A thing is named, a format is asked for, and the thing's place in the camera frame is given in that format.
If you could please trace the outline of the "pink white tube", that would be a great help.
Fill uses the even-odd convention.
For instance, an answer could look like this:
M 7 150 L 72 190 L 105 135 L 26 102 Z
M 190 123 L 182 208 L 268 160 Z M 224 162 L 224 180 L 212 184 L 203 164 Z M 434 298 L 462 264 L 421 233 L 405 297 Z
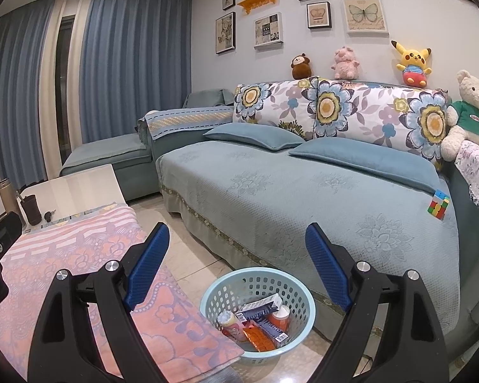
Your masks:
M 237 343 L 247 342 L 243 323 L 230 310 L 224 310 L 217 316 L 222 333 Z

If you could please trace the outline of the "pink pig plush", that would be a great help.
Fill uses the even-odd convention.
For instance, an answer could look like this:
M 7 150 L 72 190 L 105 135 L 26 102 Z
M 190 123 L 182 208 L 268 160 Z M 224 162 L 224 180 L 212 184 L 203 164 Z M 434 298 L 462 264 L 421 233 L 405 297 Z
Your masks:
M 334 55 L 335 64 L 331 66 L 335 79 L 355 80 L 359 77 L 360 62 L 352 48 L 343 46 Z

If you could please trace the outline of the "orange paper cup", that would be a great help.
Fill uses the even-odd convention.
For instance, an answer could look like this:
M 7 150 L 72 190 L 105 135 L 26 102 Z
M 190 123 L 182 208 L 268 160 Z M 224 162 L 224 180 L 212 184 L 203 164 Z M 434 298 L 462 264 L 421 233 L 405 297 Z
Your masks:
M 290 324 L 291 311 L 288 306 L 282 304 L 279 310 L 272 312 L 268 316 L 268 321 L 282 332 L 286 332 Z

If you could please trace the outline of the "floral cushion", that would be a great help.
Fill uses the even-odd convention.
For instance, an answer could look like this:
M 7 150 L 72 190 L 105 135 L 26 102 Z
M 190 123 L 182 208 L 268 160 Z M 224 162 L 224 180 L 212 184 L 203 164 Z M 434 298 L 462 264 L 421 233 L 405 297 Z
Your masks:
M 448 92 L 376 82 L 310 79 L 313 136 L 346 138 L 409 152 L 441 169 Z
M 317 99 L 316 76 L 281 82 L 238 85 L 234 94 L 232 121 L 277 126 L 313 138 Z

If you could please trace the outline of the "blue curtain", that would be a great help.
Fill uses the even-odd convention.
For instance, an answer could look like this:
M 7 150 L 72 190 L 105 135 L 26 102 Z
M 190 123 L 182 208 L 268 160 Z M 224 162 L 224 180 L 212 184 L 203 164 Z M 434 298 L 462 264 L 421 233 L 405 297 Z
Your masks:
M 46 180 L 40 63 L 54 4 L 37 0 L 0 17 L 0 177 L 16 189 Z
M 132 133 L 191 91 L 193 0 L 91 0 L 79 67 L 84 143 Z

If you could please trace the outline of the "small black picture frame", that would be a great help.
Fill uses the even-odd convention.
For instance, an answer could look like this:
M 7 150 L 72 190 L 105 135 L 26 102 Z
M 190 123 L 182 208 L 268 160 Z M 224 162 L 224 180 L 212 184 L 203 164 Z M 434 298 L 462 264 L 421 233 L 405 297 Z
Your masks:
M 231 9 L 235 5 L 235 0 L 221 0 L 223 11 Z

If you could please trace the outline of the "orange snack wrapper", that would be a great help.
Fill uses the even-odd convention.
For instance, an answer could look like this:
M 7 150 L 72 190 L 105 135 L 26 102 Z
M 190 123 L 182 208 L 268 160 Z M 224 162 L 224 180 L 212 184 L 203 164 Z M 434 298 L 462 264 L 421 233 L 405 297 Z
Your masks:
M 256 323 L 247 323 L 243 328 L 247 340 L 260 352 L 268 352 L 276 349 L 274 342 Z

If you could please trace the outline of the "bronze thermos bottle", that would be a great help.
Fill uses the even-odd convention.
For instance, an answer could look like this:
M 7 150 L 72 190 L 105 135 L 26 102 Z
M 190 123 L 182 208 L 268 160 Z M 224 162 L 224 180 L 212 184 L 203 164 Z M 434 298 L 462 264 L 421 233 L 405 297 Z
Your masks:
M 19 216 L 22 225 L 24 226 L 25 220 L 20 211 L 16 193 L 16 189 L 13 187 L 12 183 L 9 181 L 8 178 L 5 178 L 0 181 L 0 197 L 4 206 L 4 210 L 8 214 L 11 212 L 16 213 Z

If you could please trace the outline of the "collage picture frame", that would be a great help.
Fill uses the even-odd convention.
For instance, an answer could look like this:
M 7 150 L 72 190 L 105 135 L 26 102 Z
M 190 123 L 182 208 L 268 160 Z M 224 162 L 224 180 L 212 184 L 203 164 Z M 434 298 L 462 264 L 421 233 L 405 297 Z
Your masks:
M 279 12 L 254 21 L 255 49 L 282 44 L 283 41 L 282 17 Z

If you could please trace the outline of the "butterfly picture frame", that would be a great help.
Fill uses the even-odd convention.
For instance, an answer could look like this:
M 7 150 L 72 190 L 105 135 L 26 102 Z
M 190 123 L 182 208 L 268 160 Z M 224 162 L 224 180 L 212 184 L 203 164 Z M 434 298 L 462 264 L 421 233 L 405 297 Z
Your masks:
M 388 35 L 382 0 L 343 0 L 343 9 L 349 34 Z

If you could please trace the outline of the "teal pillow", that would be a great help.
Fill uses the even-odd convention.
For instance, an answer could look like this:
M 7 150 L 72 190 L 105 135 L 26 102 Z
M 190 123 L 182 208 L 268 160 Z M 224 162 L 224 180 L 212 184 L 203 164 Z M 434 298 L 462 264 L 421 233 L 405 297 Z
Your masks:
M 327 162 L 433 194 L 440 187 L 433 164 L 414 154 L 352 139 L 321 138 L 289 151 L 290 156 Z
M 222 124 L 204 134 L 208 140 L 249 144 L 265 150 L 280 151 L 304 143 L 299 135 L 288 130 L 262 124 Z

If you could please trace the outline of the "dark brown cup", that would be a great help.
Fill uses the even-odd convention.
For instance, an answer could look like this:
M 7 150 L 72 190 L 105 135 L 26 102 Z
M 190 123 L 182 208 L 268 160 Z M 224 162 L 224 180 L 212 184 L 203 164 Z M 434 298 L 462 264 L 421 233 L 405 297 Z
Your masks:
M 20 200 L 20 204 L 27 216 L 30 225 L 36 226 L 42 222 L 43 218 L 37 203 L 35 195 L 28 195 Z

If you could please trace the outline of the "light blue trash basket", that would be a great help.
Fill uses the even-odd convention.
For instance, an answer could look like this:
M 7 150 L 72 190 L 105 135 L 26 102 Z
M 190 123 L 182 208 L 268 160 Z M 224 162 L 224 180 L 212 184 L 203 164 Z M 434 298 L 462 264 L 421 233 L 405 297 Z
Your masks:
M 310 291 L 292 275 L 265 267 L 230 272 L 206 290 L 200 311 L 244 354 L 245 365 L 276 361 L 304 341 L 316 319 Z

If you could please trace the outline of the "blue white milk carton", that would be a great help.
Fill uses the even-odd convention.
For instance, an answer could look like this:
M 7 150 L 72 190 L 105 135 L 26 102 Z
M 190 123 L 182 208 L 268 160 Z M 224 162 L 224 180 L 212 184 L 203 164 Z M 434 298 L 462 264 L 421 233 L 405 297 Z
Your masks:
M 279 310 L 282 304 L 281 296 L 275 293 L 258 301 L 245 304 L 235 313 L 235 316 L 242 323 L 254 321 L 255 319 L 269 316 L 272 312 Z

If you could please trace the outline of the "orange wall shelf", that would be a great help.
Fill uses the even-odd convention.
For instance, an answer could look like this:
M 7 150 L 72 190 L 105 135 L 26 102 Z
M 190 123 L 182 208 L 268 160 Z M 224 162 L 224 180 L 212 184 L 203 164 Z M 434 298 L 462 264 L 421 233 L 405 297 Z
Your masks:
M 274 4 L 277 0 L 243 0 L 238 2 L 238 5 L 245 11 L 247 15 L 251 13 L 252 10 L 260 8 L 267 4 Z

